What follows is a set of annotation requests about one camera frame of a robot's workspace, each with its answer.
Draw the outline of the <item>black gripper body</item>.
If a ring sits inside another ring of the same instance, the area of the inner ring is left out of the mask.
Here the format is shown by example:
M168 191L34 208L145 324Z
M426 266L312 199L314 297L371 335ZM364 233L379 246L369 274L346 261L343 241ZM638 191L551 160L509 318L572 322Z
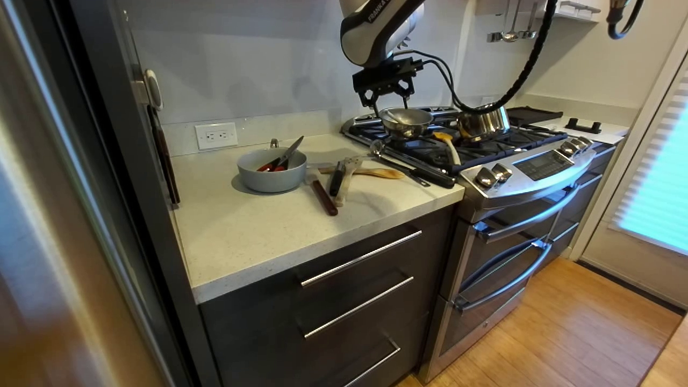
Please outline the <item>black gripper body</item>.
M354 75L354 88L361 100L379 100L380 94L412 98L415 93L414 78L424 70L415 59L385 61L379 66L364 70Z

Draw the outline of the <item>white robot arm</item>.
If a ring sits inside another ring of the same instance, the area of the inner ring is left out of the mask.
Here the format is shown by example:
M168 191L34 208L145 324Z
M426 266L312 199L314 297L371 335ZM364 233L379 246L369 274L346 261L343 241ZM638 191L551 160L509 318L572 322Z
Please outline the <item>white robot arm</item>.
M341 48L360 66L354 88L366 107L379 109L380 94L415 93L419 61L398 59L398 49L424 17L424 0L341 0Z

